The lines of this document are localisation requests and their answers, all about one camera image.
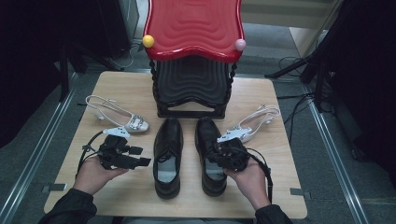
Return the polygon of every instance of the wavy ridged surface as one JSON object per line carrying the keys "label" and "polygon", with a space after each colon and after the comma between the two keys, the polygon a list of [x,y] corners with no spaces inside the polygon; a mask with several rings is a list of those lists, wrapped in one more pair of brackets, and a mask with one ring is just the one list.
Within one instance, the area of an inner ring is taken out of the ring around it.
{"label": "wavy ridged surface", "polygon": [[241,0],[150,0],[144,35],[155,43],[146,48],[156,61],[200,55],[235,63],[242,55],[235,49],[244,38],[240,20]]}
{"label": "wavy ridged surface", "polygon": [[227,92],[228,64],[189,56],[158,62],[158,89],[165,103],[195,99],[224,104]]}

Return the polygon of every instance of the black sleeve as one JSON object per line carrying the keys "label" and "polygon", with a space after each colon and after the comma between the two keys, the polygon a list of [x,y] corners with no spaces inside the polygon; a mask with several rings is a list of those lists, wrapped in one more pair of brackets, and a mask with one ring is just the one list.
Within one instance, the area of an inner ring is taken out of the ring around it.
{"label": "black sleeve", "polygon": [[96,214],[93,197],[86,192],[70,189],[38,224],[87,223]]}
{"label": "black sleeve", "polygon": [[292,224],[288,216],[276,204],[258,209],[255,216],[257,224]]}

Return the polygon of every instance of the yellow ball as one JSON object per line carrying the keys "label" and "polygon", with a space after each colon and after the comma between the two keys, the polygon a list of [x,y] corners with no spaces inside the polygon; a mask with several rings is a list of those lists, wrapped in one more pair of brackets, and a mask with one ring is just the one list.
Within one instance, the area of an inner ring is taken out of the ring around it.
{"label": "yellow ball", "polygon": [[149,49],[153,45],[154,45],[154,37],[152,37],[151,35],[143,36],[143,46]]}

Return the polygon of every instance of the wooden table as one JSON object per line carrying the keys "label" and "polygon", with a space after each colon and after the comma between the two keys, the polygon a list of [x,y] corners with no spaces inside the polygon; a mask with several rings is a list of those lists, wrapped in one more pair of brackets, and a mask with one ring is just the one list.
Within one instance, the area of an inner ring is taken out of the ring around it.
{"label": "wooden table", "polygon": [[[142,147],[142,157],[153,158],[153,143],[164,119],[157,117],[152,96],[150,74],[104,72],[93,94],[117,100],[117,104],[143,116],[149,124],[146,133],[133,134],[130,146]],[[232,128],[241,119],[254,112],[259,105],[277,105],[274,86],[270,80],[235,78],[233,93],[225,119],[214,119],[221,133]],[[186,106],[197,106],[191,103]],[[149,167],[136,167],[116,177],[94,195],[97,215],[123,217],[254,217],[254,209],[241,194],[235,182],[228,178],[227,189],[219,197],[209,197],[201,187],[201,168],[194,145],[197,119],[180,119],[184,147],[180,168],[181,190],[172,200],[162,200],[154,189],[152,162]],[[103,129],[113,128],[106,120],[84,113],[69,151],[64,158],[56,183],[67,183],[65,191],[53,191],[45,204],[45,212],[73,186],[81,147]],[[99,148],[106,135],[100,135],[92,144]],[[281,117],[262,127],[246,147],[255,148],[265,157],[272,169],[274,181],[273,203],[279,204],[290,218],[306,217],[304,197],[291,195],[290,189],[300,189],[293,157]]]}

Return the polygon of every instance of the ball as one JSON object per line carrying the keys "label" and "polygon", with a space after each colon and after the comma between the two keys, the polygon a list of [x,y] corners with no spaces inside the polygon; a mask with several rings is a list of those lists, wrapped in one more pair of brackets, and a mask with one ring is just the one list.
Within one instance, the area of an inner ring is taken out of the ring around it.
{"label": "ball", "polygon": [[143,36],[143,46],[149,49],[153,45],[154,45],[154,37],[152,37],[151,35]]}
{"label": "ball", "polygon": [[244,50],[244,48],[247,46],[247,42],[244,39],[237,39],[235,41],[235,48],[238,51]]}

